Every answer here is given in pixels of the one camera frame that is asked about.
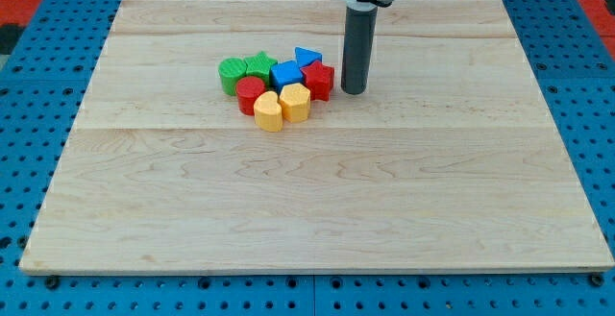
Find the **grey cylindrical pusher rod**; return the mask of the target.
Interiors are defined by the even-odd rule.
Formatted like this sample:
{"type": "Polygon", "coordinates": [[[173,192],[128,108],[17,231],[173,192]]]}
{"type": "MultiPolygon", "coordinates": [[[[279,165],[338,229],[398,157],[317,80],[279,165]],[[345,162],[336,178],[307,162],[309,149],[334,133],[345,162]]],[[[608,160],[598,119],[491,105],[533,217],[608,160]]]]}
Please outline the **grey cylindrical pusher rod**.
{"type": "Polygon", "coordinates": [[[377,13],[377,7],[346,10],[341,87],[348,94],[359,95],[367,88],[377,13]]]}

